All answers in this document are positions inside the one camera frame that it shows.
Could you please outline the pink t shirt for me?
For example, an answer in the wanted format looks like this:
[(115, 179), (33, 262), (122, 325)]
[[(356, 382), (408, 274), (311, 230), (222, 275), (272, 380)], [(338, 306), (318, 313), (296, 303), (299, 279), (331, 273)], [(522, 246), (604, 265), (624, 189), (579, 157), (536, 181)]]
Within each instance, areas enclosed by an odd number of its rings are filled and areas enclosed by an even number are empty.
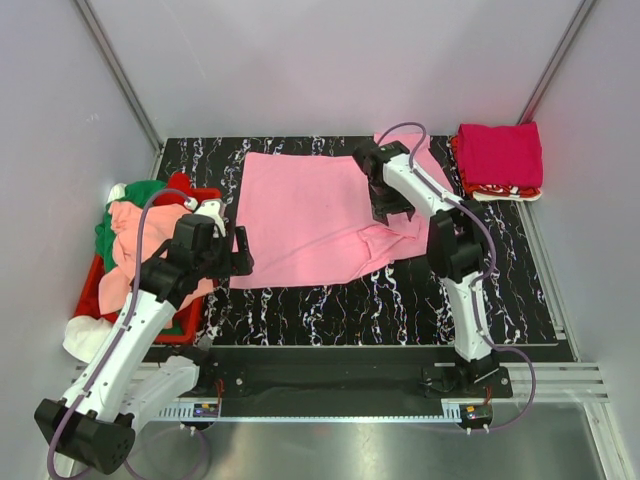
[(421, 214), (372, 215), (367, 178), (350, 156), (270, 155), (244, 160), (236, 223), (254, 259), (233, 289), (346, 284), (427, 250)]

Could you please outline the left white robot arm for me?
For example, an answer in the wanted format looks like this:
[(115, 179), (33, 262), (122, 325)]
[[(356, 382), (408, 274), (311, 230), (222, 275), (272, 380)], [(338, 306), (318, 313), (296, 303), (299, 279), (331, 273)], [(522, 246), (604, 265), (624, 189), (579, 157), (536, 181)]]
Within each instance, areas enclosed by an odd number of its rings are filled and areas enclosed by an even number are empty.
[(213, 215), (186, 214), (173, 236), (138, 261), (124, 307), (76, 381), (58, 400), (44, 399), (34, 420), (48, 444), (47, 469), (64, 455), (105, 475), (129, 456), (136, 435), (180, 394), (208, 394), (216, 372), (185, 356), (170, 357), (132, 388), (130, 382), (165, 324), (203, 279), (247, 276), (254, 265), (247, 232), (220, 228)]

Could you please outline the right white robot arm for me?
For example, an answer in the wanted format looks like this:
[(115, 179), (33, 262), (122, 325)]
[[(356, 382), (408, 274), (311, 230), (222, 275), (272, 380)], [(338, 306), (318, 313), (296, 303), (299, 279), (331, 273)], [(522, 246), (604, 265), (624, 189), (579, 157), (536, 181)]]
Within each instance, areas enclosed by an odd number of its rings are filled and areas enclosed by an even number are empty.
[(368, 139), (353, 158), (367, 177), (373, 218), (420, 213), (429, 220), (426, 256), (443, 282), (454, 320), (455, 362), (425, 384), (433, 392), (476, 396), (497, 373), (499, 360), (489, 332), (483, 281), (485, 260), (495, 259), (495, 245), (481, 205), (464, 200), (438, 183), (413, 160), (399, 141), (378, 145)]

